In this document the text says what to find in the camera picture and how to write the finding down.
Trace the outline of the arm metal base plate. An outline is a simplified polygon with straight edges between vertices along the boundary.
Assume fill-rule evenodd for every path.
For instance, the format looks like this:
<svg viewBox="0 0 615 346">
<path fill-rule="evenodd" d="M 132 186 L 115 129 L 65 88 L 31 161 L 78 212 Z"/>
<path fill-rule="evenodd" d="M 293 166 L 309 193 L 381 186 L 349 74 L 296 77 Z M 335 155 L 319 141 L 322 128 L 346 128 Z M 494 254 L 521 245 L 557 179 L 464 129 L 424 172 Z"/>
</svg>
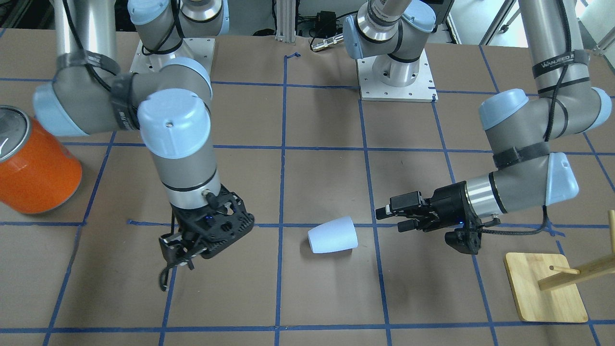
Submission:
<svg viewBox="0 0 615 346">
<path fill-rule="evenodd" d="M 418 61 L 402 63 L 388 55 L 358 59 L 361 99 L 366 101 L 439 100 L 426 51 Z"/>
<path fill-rule="evenodd" d="M 130 73 L 153 73 L 160 70 L 167 61 L 178 57 L 191 58 L 206 68 L 211 73 L 216 39 L 207 38 L 184 38 L 180 48 L 167 54 L 144 55 L 143 44 L 140 41 L 135 51 L 134 59 L 130 66 Z"/>
</svg>

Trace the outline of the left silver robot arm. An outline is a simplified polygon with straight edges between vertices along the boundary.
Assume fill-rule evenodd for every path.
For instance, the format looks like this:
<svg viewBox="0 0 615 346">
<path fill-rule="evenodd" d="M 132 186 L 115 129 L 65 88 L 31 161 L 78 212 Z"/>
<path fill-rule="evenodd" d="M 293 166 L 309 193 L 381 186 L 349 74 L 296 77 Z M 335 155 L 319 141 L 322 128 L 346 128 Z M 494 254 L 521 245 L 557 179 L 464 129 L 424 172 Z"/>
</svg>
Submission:
<svg viewBox="0 0 615 346">
<path fill-rule="evenodd" d="M 567 157 L 550 142 L 608 120 L 612 101 L 589 76 L 573 0 L 521 0 L 521 17 L 539 97 L 514 88 L 485 100 L 479 114 L 496 171 L 438 188 L 430 198 L 407 193 L 375 211 L 376 219 L 405 217 L 401 232 L 429 232 L 485 217 L 572 199 L 579 187 Z"/>
</svg>

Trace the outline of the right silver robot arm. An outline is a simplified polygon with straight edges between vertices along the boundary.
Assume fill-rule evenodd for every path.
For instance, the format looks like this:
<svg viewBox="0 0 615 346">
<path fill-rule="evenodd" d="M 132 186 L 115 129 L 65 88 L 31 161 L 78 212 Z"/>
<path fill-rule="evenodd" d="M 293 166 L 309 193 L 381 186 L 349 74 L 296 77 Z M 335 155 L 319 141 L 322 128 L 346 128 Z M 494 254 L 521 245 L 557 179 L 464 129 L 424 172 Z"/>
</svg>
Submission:
<svg viewBox="0 0 615 346">
<path fill-rule="evenodd" d="M 55 81 L 37 88 L 39 122 L 55 136 L 139 131 L 179 232 L 160 237 L 165 270 L 209 259 L 248 234 L 254 217 L 220 181 L 211 142 L 207 69 L 187 41 L 228 30 L 225 0 L 130 0 L 152 71 L 122 73 L 113 0 L 56 0 Z"/>
</svg>

